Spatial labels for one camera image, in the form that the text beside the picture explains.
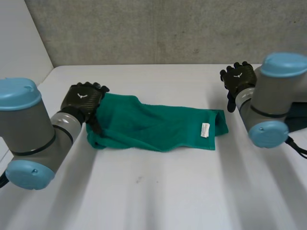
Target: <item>light blue end cap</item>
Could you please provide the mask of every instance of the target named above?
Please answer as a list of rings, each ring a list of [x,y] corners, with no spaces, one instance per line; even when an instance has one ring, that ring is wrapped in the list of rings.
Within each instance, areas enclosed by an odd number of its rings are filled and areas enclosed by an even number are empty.
[[[11,161],[5,175],[14,185],[30,190],[46,188],[55,176],[45,165],[25,160]]]
[[[295,53],[273,53],[268,55],[261,73],[273,78],[291,78],[307,71],[307,57]]]
[[[0,80],[0,111],[22,110],[32,107],[42,99],[35,83],[27,78]]]
[[[281,121],[265,121],[253,126],[249,138],[260,148],[274,148],[281,145],[288,138],[288,126]]]

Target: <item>towel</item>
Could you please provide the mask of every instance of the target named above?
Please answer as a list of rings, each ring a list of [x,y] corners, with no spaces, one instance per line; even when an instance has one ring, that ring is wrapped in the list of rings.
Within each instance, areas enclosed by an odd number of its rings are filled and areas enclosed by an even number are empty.
[[[142,104],[135,96],[111,93],[106,93],[96,117],[103,133],[86,127],[87,139],[96,149],[215,150],[215,136],[228,133],[223,110]]]

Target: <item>white towel label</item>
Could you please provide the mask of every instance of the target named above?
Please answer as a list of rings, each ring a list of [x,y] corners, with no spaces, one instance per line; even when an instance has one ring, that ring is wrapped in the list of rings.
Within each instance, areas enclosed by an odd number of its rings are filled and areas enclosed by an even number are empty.
[[[210,127],[209,123],[203,123],[201,125],[201,137],[207,138],[209,136],[209,127]]]

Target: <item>white table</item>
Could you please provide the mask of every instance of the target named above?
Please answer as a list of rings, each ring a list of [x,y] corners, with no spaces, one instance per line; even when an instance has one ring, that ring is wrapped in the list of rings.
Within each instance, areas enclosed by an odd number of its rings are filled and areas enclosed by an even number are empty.
[[[50,115],[68,88],[99,82],[147,104],[226,110],[226,65],[67,66],[39,86]],[[41,191],[0,190],[1,230],[307,229],[307,161],[286,145],[251,144],[238,111],[216,151],[97,151],[83,129]],[[306,131],[292,134],[304,145]]]

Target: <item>cable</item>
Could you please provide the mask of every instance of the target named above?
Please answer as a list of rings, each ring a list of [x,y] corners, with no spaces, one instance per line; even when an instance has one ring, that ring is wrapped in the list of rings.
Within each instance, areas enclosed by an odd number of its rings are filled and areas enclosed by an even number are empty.
[[[4,187],[9,182],[5,172],[0,176],[0,188]]]
[[[301,157],[307,159],[307,150],[298,147],[294,140],[288,136],[288,139],[285,141],[286,144],[290,145]]]

